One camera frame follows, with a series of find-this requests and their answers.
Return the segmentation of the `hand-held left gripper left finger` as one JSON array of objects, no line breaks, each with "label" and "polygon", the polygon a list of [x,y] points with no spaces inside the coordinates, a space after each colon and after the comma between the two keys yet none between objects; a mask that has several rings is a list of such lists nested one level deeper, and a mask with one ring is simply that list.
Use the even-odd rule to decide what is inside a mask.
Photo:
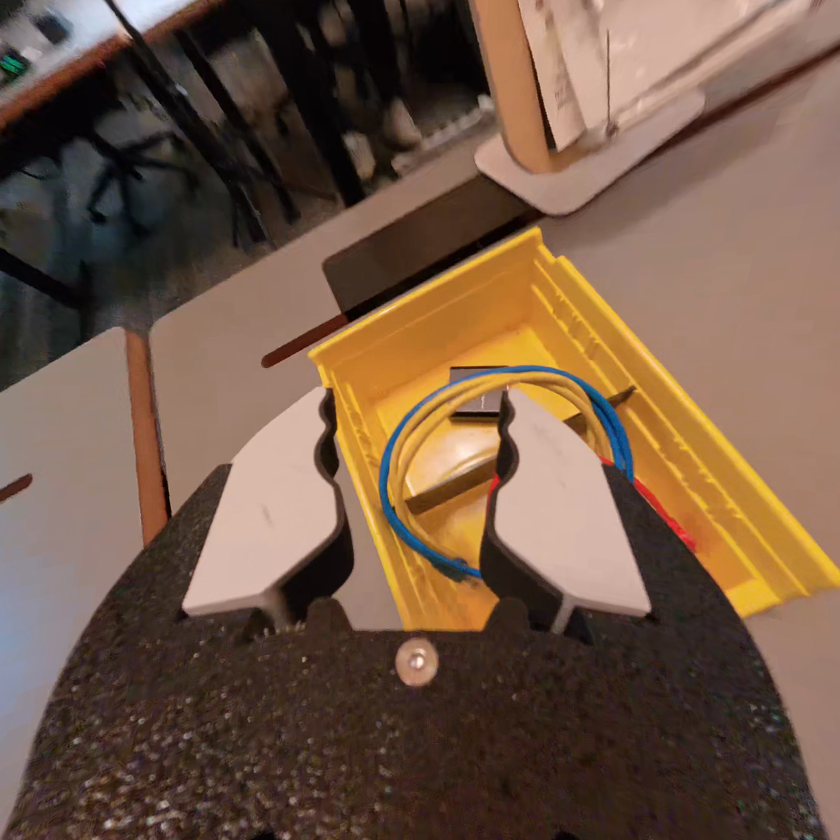
[{"label": "hand-held left gripper left finger", "polygon": [[258,610],[274,625],[303,623],[313,602],[350,578],[337,428],[333,391],[316,387],[242,447],[184,595],[186,615]]}]

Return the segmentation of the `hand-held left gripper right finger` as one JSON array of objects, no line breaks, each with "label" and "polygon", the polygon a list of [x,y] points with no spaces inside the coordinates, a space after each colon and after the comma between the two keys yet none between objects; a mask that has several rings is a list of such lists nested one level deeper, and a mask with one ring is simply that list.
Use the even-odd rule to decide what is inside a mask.
[{"label": "hand-held left gripper right finger", "polygon": [[564,634],[576,611],[642,618],[652,604],[604,465],[523,390],[502,395],[498,483],[490,491],[479,572],[531,626]]}]

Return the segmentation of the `yellow plastic bin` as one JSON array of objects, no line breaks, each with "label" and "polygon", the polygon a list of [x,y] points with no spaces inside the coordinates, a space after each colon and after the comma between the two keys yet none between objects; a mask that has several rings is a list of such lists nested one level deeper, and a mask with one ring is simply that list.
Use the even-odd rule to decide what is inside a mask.
[{"label": "yellow plastic bin", "polygon": [[388,438],[453,367],[547,365],[604,396],[632,385],[617,412],[636,474],[741,617],[838,587],[835,563],[539,227],[352,323],[309,358],[333,391],[337,442],[406,629],[480,629],[497,602],[408,549],[379,500]]}]

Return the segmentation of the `black network adapter box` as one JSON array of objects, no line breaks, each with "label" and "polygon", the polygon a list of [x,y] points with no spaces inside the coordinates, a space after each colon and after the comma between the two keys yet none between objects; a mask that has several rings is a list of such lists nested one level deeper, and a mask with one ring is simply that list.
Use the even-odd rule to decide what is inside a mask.
[{"label": "black network adapter box", "polygon": [[[477,374],[498,371],[503,366],[452,366],[449,368],[448,382],[454,384],[465,381]],[[456,409],[450,419],[455,423],[483,423],[498,420],[501,408],[502,389],[496,389],[475,397]]]}]

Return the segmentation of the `grey desk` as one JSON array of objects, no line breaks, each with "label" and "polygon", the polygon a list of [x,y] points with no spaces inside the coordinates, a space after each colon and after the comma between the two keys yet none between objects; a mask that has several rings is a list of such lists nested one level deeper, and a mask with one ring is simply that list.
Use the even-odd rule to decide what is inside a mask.
[{"label": "grey desk", "polygon": [[[197,512],[194,493],[205,496],[199,545],[242,447],[316,387],[331,389],[310,351],[533,228],[359,318],[342,314],[324,261],[478,175],[475,147],[155,321],[171,510]],[[838,567],[838,56],[656,153],[576,213],[539,221],[550,253]],[[495,595],[480,629],[406,629],[399,614],[394,631],[304,634],[339,671],[303,680],[316,683],[315,722],[343,730],[394,712],[408,738],[385,834],[838,838],[838,587],[741,617],[634,481],[604,471],[647,616],[576,611],[567,638]],[[349,519],[363,542],[350,581],[371,569],[390,587],[345,472],[346,511],[362,519]],[[468,560],[480,559],[487,485],[466,512],[434,514]],[[398,612],[391,587],[386,600]]]}]

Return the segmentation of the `wood-edged white table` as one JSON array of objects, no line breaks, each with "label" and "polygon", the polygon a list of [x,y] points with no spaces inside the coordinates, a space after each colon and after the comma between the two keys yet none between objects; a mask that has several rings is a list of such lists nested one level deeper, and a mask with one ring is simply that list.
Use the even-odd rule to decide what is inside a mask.
[{"label": "wood-edged white table", "polygon": [[[152,41],[204,16],[214,1],[114,2],[128,23]],[[69,29],[59,44],[50,44],[38,31],[34,17],[55,14]],[[108,2],[24,2],[2,21],[2,46],[10,46],[30,60],[20,80],[2,86],[1,126],[40,108],[79,79],[103,67],[130,45],[128,26],[120,22]]]},{"label": "wood-edged white table", "polygon": [[146,339],[110,329],[2,392],[2,751],[169,514]]}]

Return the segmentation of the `instruction sheet on wooden stand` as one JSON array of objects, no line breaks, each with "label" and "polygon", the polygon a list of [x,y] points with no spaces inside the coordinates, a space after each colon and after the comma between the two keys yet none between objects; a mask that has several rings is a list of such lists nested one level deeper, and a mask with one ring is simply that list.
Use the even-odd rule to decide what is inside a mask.
[{"label": "instruction sheet on wooden stand", "polygon": [[554,217],[838,48],[838,2],[469,5],[499,125],[476,166]]}]

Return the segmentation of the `black chair base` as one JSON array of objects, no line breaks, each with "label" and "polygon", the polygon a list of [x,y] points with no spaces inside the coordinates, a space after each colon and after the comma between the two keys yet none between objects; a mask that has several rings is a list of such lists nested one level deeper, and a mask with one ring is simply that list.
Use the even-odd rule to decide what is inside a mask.
[{"label": "black chair base", "polygon": [[144,170],[177,173],[183,177],[186,190],[190,195],[194,195],[197,191],[199,180],[189,165],[164,161],[151,155],[153,150],[158,150],[165,144],[169,144],[176,153],[186,152],[186,142],[173,131],[152,133],[142,140],[123,145],[106,141],[93,129],[84,134],[83,138],[105,161],[85,205],[87,216],[95,225],[102,226],[108,222],[108,217],[100,210],[100,203],[110,186],[116,184],[121,202],[122,220],[128,230],[138,238],[150,233],[134,212],[131,193],[131,182],[142,182]]}]

